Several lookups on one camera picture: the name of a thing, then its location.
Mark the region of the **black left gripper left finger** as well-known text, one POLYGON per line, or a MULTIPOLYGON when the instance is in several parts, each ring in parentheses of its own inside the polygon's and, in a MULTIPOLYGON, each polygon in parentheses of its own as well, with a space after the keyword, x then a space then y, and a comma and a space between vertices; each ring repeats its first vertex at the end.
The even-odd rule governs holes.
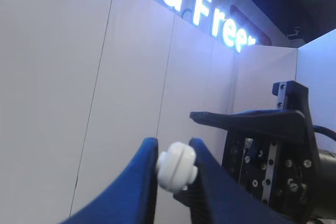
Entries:
POLYGON ((63 223, 154 223, 158 140, 145 138, 123 172, 63 223))

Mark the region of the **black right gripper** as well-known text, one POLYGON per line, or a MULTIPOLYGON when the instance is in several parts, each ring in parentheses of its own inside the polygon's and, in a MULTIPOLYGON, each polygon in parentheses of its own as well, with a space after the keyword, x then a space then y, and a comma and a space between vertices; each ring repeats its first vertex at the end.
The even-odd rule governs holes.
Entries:
POLYGON ((222 166, 255 199, 296 223, 320 218, 317 144, 247 132, 304 130, 305 117, 300 111, 191 112, 190 119, 227 130, 222 166))

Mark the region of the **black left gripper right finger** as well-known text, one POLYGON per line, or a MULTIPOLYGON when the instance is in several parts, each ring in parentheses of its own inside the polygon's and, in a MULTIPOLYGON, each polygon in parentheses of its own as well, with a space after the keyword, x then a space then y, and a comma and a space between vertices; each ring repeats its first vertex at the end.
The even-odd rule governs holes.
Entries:
POLYGON ((292 223, 240 187, 200 138, 189 146, 196 152, 196 180, 173 198, 190 209, 192 223, 292 223))

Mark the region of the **blue black right robot arm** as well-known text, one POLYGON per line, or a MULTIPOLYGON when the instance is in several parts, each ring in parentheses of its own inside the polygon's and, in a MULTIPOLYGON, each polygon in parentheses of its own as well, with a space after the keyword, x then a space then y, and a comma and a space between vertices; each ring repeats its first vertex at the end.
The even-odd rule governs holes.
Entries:
POLYGON ((227 131, 221 163, 191 140, 200 174, 188 192, 198 223, 319 223, 335 218, 335 154, 316 134, 335 132, 298 110, 238 114, 192 112, 202 125, 227 131))

